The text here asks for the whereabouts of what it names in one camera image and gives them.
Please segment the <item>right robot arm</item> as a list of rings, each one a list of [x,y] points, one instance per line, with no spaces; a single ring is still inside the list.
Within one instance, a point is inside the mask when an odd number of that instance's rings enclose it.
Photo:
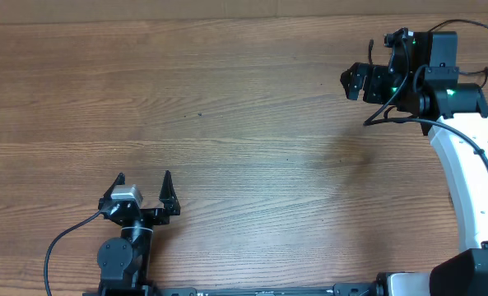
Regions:
[[[384,37],[387,65],[354,63],[340,82],[350,100],[376,104],[374,126],[419,123],[439,157],[458,222],[459,254],[431,271],[382,272],[360,295],[488,295],[488,103],[482,88],[459,81],[458,37],[453,31]]]

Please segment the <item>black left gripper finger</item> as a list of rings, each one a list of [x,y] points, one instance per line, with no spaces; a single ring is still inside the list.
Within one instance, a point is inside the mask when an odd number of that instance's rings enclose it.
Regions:
[[[125,184],[125,174],[123,172],[120,172],[116,179],[113,181],[112,185],[105,191],[102,199],[109,200],[111,198],[113,190],[119,186],[119,185],[124,185]]]
[[[166,210],[179,210],[180,204],[174,190],[171,172],[165,171],[165,176],[160,190],[159,201]]]

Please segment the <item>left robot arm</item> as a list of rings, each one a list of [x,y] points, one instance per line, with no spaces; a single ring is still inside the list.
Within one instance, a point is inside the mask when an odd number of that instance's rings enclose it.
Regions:
[[[180,214],[171,172],[166,171],[160,190],[161,207],[143,208],[142,194],[135,184],[127,185],[120,173],[100,198],[98,210],[106,220],[121,227],[118,237],[106,240],[97,252],[100,268],[98,295],[159,295],[148,279],[154,230]]]

